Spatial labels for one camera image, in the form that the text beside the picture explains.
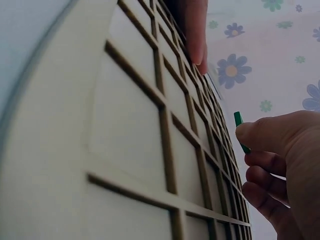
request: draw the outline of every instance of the finger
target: finger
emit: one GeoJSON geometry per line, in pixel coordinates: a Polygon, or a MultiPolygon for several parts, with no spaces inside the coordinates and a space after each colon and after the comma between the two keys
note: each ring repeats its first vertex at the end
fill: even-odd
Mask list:
{"type": "Polygon", "coordinates": [[[297,111],[276,117],[246,122],[236,128],[239,142],[255,151],[276,153],[285,158],[299,138],[319,125],[320,113],[297,111]]]}
{"type": "Polygon", "coordinates": [[[208,0],[185,0],[185,38],[192,62],[200,65],[206,43],[208,0]]]}
{"type": "Polygon", "coordinates": [[[286,161],[284,158],[275,153],[266,151],[252,151],[250,154],[245,155],[244,161],[248,166],[260,166],[268,173],[281,177],[286,176],[286,161]]]}
{"type": "Polygon", "coordinates": [[[207,64],[207,45],[205,45],[204,47],[204,54],[203,54],[203,59],[202,59],[202,62],[199,66],[197,66],[199,72],[202,74],[202,75],[205,75],[208,71],[208,64],[207,64]]]}
{"type": "Polygon", "coordinates": [[[252,182],[246,182],[242,186],[243,195],[278,232],[282,220],[288,213],[289,208],[272,198],[264,189],[252,182]]]}
{"type": "Polygon", "coordinates": [[[289,205],[287,182],[285,180],[272,176],[259,166],[249,167],[246,171],[245,177],[248,182],[257,184],[275,199],[287,206],[289,205]]]}

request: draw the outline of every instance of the floral bedsheet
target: floral bedsheet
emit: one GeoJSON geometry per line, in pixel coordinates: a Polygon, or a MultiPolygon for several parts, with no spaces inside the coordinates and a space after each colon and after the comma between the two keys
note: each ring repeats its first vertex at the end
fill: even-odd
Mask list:
{"type": "MultiPolygon", "coordinates": [[[[320,1],[210,0],[206,38],[230,119],[236,111],[246,122],[320,112],[320,1]]],[[[245,180],[244,162],[239,168],[245,180]]],[[[254,239],[277,239],[255,209],[250,214],[254,239]]]]}

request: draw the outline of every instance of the blue flower print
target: blue flower print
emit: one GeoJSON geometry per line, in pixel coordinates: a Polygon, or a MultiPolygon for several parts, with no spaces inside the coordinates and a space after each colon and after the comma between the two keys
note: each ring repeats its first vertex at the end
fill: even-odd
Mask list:
{"type": "Polygon", "coordinates": [[[317,38],[317,41],[320,42],[320,27],[319,29],[313,29],[313,33],[312,37],[317,38]]]}
{"type": "Polygon", "coordinates": [[[309,84],[306,87],[307,93],[311,98],[306,98],[302,102],[302,106],[305,110],[311,110],[320,113],[320,80],[318,82],[318,87],[313,84],[309,84]]]}
{"type": "Polygon", "coordinates": [[[295,10],[298,12],[298,13],[301,13],[302,12],[302,6],[300,4],[298,4],[297,6],[295,6],[295,10]]]}
{"type": "Polygon", "coordinates": [[[227,38],[234,38],[244,33],[243,31],[244,27],[241,25],[238,26],[238,24],[235,22],[232,24],[232,26],[231,25],[226,26],[226,28],[228,30],[225,30],[224,34],[227,35],[227,38]]]}
{"type": "Polygon", "coordinates": [[[217,68],[219,73],[219,84],[224,85],[226,89],[231,89],[235,82],[242,84],[245,82],[245,74],[252,72],[250,66],[244,66],[247,63],[248,59],[245,56],[239,58],[233,53],[227,60],[221,59],[218,61],[217,68]]]}

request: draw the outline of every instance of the grid square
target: grid square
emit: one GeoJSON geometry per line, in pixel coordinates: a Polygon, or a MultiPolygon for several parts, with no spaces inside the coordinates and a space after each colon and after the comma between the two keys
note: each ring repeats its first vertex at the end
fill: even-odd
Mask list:
{"type": "Polygon", "coordinates": [[[219,187],[218,187],[218,170],[211,166],[208,161],[205,163],[206,166],[206,172],[207,172],[207,178],[208,178],[208,184],[209,184],[209,192],[210,192],[210,197],[211,197],[211,204],[212,204],[212,210],[223,214],[223,208],[221,204],[221,197],[220,197],[220,192],[219,192],[219,187]]]}
{"type": "Polygon", "coordinates": [[[186,217],[188,240],[209,240],[208,222],[200,218],[186,217]]]}
{"type": "Polygon", "coordinates": [[[139,23],[144,27],[145,30],[147,30],[148,33],[152,33],[151,29],[151,18],[147,14],[147,12],[144,10],[142,5],[139,3],[138,0],[132,1],[132,0],[122,0],[127,7],[130,9],[130,11],[134,14],[134,16],[137,18],[139,23]]]}
{"type": "Polygon", "coordinates": [[[172,126],[171,129],[178,195],[189,202],[204,207],[196,150],[175,126],[172,126]]]}
{"type": "Polygon", "coordinates": [[[139,72],[145,74],[146,81],[155,86],[154,50],[118,5],[112,16],[109,32],[121,54],[128,58],[139,72]]]}
{"type": "Polygon", "coordinates": [[[212,117],[211,117],[211,112],[212,111],[210,111],[210,106],[208,106],[206,101],[204,101],[203,103],[204,103],[204,109],[205,109],[206,118],[208,119],[208,121],[211,124],[211,126],[214,126],[214,122],[213,122],[212,117]]]}
{"type": "Polygon", "coordinates": [[[168,60],[173,69],[180,74],[179,62],[177,55],[174,53],[172,47],[167,42],[163,34],[159,34],[158,41],[160,44],[160,49],[164,54],[164,57],[168,60]]]}
{"type": "Polygon", "coordinates": [[[191,71],[191,67],[192,67],[192,63],[191,63],[191,61],[187,58],[187,55],[186,55],[186,53],[185,53],[185,48],[184,47],[182,47],[182,43],[179,41],[179,51],[180,51],[180,55],[181,55],[181,58],[183,59],[183,61],[184,61],[184,63],[185,63],[185,65],[186,65],[186,67],[191,71]]]}
{"type": "Polygon", "coordinates": [[[166,67],[163,71],[163,79],[166,86],[165,92],[173,112],[186,127],[190,128],[190,119],[185,93],[166,67]]]}
{"type": "Polygon", "coordinates": [[[212,142],[214,147],[214,157],[216,158],[217,162],[221,164],[221,166],[224,166],[225,159],[223,155],[222,146],[220,144],[219,139],[214,134],[213,134],[212,142]]]}
{"type": "Polygon", "coordinates": [[[185,79],[186,79],[186,84],[188,86],[190,95],[195,100],[195,102],[200,106],[199,97],[198,97],[199,90],[197,90],[197,85],[191,80],[191,77],[190,77],[188,71],[185,74],[185,79]]]}
{"type": "Polygon", "coordinates": [[[166,189],[159,109],[108,54],[102,56],[96,83],[90,149],[166,189]]]}
{"type": "Polygon", "coordinates": [[[237,228],[236,225],[231,224],[231,226],[230,226],[230,229],[231,229],[231,237],[232,237],[232,239],[234,239],[234,240],[239,239],[239,238],[237,237],[236,228],[237,228]]]}
{"type": "Polygon", "coordinates": [[[203,119],[200,117],[199,113],[195,111],[194,114],[195,117],[195,122],[196,122],[196,127],[198,130],[198,137],[203,143],[203,146],[206,148],[208,152],[210,152],[210,144],[209,144],[209,138],[208,138],[208,133],[206,129],[206,124],[203,121],[203,119]]]}
{"type": "Polygon", "coordinates": [[[227,232],[225,223],[217,222],[215,226],[216,226],[215,232],[216,232],[216,235],[217,235],[217,239],[219,239],[219,240],[230,240],[230,238],[228,238],[229,233],[227,232]]]}
{"type": "Polygon", "coordinates": [[[172,240],[168,210],[93,184],[88,184],[86,203],[89,239],[172,240]]]}
{"type": "Polygon", "coordinates": [[[156,15],[156,19],[159,21],[161,28],[163,29],[165,34],[170,38],[170,40],[173,42],[174,41],[173,32],[171,31],[171,29],[167,25],[167,23],[166,23],[167,19],[164,16],[164,14],[162,13],[162,11],[160,10],[159,6],[157,6],[157,8],[156,8],[155,15],[156,15]]]}
{"type": "Polygon", "coordinates": [[[227,207],[227,210],[228,210],[228,216],[229,217],[232,217],[232,218],[235,218],[235,215],[233,213],[233,209],[232,209],[232,192],[231,192],[231,187],[229,185],[229,183],[227,183],[227,181],[225,179],[223,179],[222,181],[222,184],[223,184],[223,189],[224,189],[224,192],[226,194],[226,207],[227,207]]]}

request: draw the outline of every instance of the fingernail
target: fingernail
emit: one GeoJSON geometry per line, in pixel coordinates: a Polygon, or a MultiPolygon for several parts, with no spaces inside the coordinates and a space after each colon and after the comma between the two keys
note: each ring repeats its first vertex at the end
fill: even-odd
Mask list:
{"type": "Polygon", "coordinates": [[[237,138],[243,137],[246,134],[246,131],[248,130],[248,128],[250,128],[251,124],[252,124],[251,122],[245,122],[237,126],[237,128],[235,129],[236,137],[237,138]]]}

